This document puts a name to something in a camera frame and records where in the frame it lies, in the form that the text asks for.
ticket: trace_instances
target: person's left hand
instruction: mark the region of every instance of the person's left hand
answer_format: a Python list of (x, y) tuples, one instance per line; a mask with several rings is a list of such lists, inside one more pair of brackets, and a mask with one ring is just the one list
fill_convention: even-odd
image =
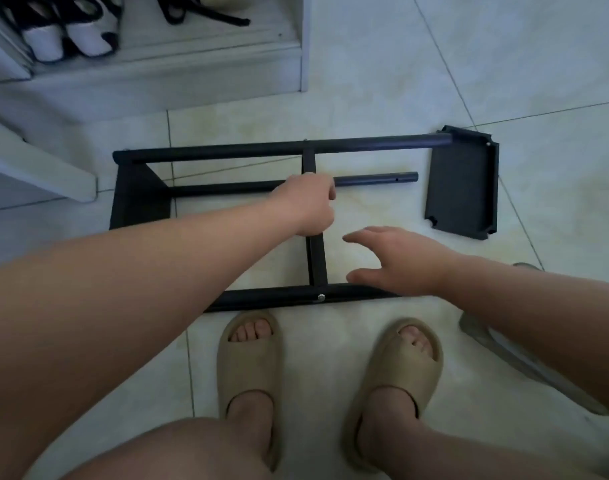
[(292, 175), (269, 197), (284, 208), (285, 215), (296, 219), (295, 233), (302, 236), (319, 234), (333, 224), (330, 202), (335, 198), (333, 177), (326, 173)]

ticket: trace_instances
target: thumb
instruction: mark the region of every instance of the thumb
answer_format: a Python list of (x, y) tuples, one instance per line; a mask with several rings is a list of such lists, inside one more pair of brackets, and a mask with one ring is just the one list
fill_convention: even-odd
[(354, 269), (347, 275), (347, 281), (354, 285), (367, 285), (381, 288), (384, 272), (381, 269)]

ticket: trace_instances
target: pair of shoes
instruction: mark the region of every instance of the pair of shoes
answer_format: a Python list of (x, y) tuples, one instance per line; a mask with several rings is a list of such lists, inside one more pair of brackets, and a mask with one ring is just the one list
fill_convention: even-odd
[[(227, 4), (218, 4), (218, 0), (213, 1), (216, 5), (224, 5), (224, 8), (227, 8)], [(237, 27), (247, 27), (251, 23), (248, 18), (239, 18), (237, 16), (225, 15), (224, 13), (220, 13), (214, 8), (203, 4), (201, 0), (158, 0), (158, 4), (160, 5), (160, 9), (162, 10), (164, 18), (166, 18), (167, 22), (171, 25), (179, 25), (183, 23), (188, 11), (197, 15), (202, 15), (207, 18), (211, 18), (212, 20), (217, 20), (218, 22), (235, 25)], [(242, 6), (244, 5), (230, 5), (230, 7), (236, 8)]]
[[(247, 342), (229, 341), (233, 332), (246, 323), (266, 320), (273, 334)], [(428, 339), (433, 357), (424, 354), (400, 335), (406, 326), (415, 326)], [(347, 414), (342, 447), (349, 463), (359, 469), (377, 472), (360, 455), (356, 440), (362, 411), (369, 394), (378, 387), (397, 387), (408, 393), (416, 405), (416, 417), (424, 411), (437, 387), (443, 366), (440, 340), (426, 323), (404, 318), (388, 327), (376, 344), (366, 368), (362, 385)], [(218, 403), (220, 418), (225, 419), (231, 401), (252, 390), (266, 393), (273, 400), (274, 416), (267, 466), (275, 471), (280, 457), (283, 338), (273, 315), (264, 311), (245, 312), (234, 318), (220, 338), (217, 359)]]
[(54, 63), (77, 53), (113, 54), (123, 0), (0, 0), (36, 60)]

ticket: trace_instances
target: gray object on floor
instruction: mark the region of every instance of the gray object on floor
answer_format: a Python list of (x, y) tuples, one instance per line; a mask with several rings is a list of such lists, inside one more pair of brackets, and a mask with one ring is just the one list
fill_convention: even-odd
[[(516, 263), (514, 266), (525, 266), (540, 271), (536, 266), (522, 262)], [(531, 352), (515, 344), (500, 332), (489, 328), (476, 317), (463, 313), (460, 318), (460, 329), (525, 376), (554, 387), (587, 411), (599, 415), (609, 415), (609, 411), (604, 405), (588, 393), (560, 373), (543, 364)]]

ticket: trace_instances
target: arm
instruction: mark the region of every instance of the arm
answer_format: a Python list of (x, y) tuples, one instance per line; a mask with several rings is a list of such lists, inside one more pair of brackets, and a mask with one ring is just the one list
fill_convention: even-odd
[(368, 247), (382, 263), (351, 272), (349, 282), (444, 298), (609, 408), (609, 283), (462, 255), (399, 228), (366, 228), (345, 240)]
[(0, 436), (39, 454), (253, 263), (331, 225), (333, 198), (328, 175), (290, 177), (256, 204), (63, 242), (1, 267)]

